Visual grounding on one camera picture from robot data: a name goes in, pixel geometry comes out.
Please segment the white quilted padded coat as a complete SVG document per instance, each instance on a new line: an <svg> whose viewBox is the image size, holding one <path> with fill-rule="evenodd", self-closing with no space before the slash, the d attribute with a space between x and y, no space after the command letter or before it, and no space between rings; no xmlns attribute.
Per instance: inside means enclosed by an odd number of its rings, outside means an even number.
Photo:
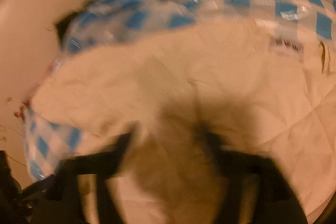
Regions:
<svg viewBox="0 0 336 224"><path fill-rule="evenodd" d="M131 131L107 186L123 223L214 223L228 188L206 141L272 159L314 223L335 193L335 50L217 20L95 46L38 89L33 110L84 132L79 156Z"/></svg>

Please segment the blue white checkered plastic sheet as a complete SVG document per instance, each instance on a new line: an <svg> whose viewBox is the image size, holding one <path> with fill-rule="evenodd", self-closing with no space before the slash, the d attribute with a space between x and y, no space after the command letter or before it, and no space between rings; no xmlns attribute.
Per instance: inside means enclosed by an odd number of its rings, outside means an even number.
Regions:
<svg viewBox="0 0 336 224"><path fill-rule="evenodd" d="M324 41L335 50L335 0L94 0L70 23L52 74L69 57L95 46L217 20L253 20L274 37ZM26 111L25 124L33 180L53 173L63 156L77 154L85 137L78 128L49 122L33 107Z"/></svg>

